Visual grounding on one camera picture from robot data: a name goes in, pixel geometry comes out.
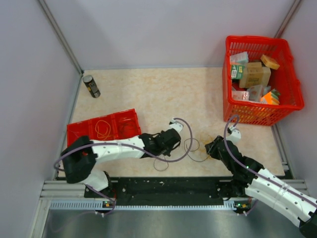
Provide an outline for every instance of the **packaged item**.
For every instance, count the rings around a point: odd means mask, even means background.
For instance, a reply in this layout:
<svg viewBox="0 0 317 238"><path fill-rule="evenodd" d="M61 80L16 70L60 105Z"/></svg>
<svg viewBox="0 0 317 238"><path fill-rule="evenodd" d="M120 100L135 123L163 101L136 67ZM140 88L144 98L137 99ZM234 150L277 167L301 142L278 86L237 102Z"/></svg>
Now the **packaged item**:
<svg viewBox="0 0 317 238"><path fill-rule="evenodd" d="M244 65L232 64L231 65L231 79L241 79L243 75Z"/></svg>
<svg viewBox="0 0 317 238"><path fill-rule="evenodd" d="M272 92L268 92L261 98L261 103L279 105L279 100Z"/></svg>
<svg viewBox="0 0 317 238"><path fill-rule="evenodd" d="M264 87L263 85L256 85L248 88L249 100L254 102L260 102L261 97L263 96Z"/></svg>
<svg viewBox="0 0 317 238"><path fill-rule="evenodd" d="M240 88L250 88L261 84L266 87L271 76L271 70L268 67L248 67L246 65L242 79L240 79Z"/></svg>
<svg viewBox="0 0 317 238"><path fill-rule="evenodd" d="M262 62L266 65L266 67L272 68L272 69L278 69L279 68L279 64L278 62L266 55L262 55L261 56L261 60Z"/></svg>
<svg viewBox="0 0 317 238"><path fill-rule="evenodd" d="M230 64L234 62L241 63L241 64L249 62L248 52L245 51L245 52L230 56Z"/></svg>
<svg viewBox="0 0 317 238"><path fill-rule="evenodd" d="M232 99L236 101L248 101L249 92L248 91L232 91Z"/></svg>

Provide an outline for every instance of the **red basket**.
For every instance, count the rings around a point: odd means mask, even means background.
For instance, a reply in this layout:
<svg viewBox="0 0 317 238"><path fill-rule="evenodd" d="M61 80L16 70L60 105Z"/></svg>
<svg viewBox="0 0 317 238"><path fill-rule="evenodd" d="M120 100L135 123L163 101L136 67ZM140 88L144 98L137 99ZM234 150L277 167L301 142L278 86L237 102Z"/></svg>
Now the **red basket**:
<svg viewBox="0 0 317 238"><path fill-rule="evenodd" d="M134 109L67 125L67 146L80 136L91 140L126 139L141 134Z"/></svg>
<svg viewBox="0 0 317 238"><path fill-rule="evenodd" d="M260 60L263 54L274 58L280 65L271 71L269 85L277 89L281 96L280 105L268 105L245 101L235 101L231 94L230 56L247 51L249 62ZM273 125L293 111L304 107L300 81L296 78L293 56L288 43L283 39L259 36L228 36L226 55L222 69L223 119L228 121L238 114L241 123Z"/></svg>

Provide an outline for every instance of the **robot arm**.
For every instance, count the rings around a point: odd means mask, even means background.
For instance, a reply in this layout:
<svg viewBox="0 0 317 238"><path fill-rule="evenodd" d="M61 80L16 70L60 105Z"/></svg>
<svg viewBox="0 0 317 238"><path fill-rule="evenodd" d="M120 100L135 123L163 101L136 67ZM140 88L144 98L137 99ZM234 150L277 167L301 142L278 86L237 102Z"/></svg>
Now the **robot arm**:
<svg viewBox="0 0 317 238"><path fill-rule="evenodd" d="M66 181L81 182L101 191L110 186L110 179L106 172L94 168L95 165L117 159L150 157L145 151L155 156L170 156L170 152L180 145L179 132L182 129L181 123L171 120L168 130L154 135L143 133L132 138L112 141L90 140L87 136L82 136L61 155L88 144L107 143L107 145L90 146L65 157L63 165Z"/></svg>
<svg viewBox="0 0 317 238"><path fill-rule="evenodd" d="M317 205L317 200L284 183L254 159L242 156L233 144L241 138L240 132L235 127L231 127L228 132L231 133L227 138L230 151L247 169L232 159L225 147L223 137L218 136L213 142L205 145L205 148L211 157L221 160L233 174L230 182L233 193L237 196L246 195L258 199L288 218L299 227L305 237L316 237L317 209L313 204ZM257 172L258 175L250 172L248 168Z"/></svg>

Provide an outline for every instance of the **can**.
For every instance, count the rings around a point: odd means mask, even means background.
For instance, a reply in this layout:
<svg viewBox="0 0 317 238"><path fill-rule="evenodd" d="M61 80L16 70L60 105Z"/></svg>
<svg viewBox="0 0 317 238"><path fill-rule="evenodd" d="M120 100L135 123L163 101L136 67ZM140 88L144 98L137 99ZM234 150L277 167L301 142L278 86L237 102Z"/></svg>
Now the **can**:
<svg viewBox="0 0 317 238"><path fill-rule="evenodd" d="M90 92L91 96L93 98L97 98L100 96L100 91L97 87L97 84L94 80L94 78L91 75L86 75L83 77L83 82L86 85L88 91Z"/></svg>

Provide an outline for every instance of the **cardboard box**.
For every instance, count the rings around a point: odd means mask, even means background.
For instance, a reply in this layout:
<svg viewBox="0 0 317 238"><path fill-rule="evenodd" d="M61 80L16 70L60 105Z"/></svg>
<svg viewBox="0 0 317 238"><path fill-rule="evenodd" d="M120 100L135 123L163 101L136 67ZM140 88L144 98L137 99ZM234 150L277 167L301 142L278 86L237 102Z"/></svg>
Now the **cardboard box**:
<svg viewBox="0 0 317 238"><path fill-rule="evenodd" d="M231 65L231 79L241 79L245 66L241 64Z"/></svg>
<svg viewBox="0 0 317 238"><path fill-rule="evenodd" d="M242 79L239 82L240 88L250 88L255 85L261 84L266 87L271 76L271 70L268 67L258 67L260 62L256 62L256 65L247 64L243 71Z"/></svg>
<svg viewBox="0 0 317 238"><path fill-rule="evenodd" d="M278 62L266 55L262 55L261 57L262 62L266 65L266 67L272 68L272 69L278 69L279 68L279 64Z"/></svg>

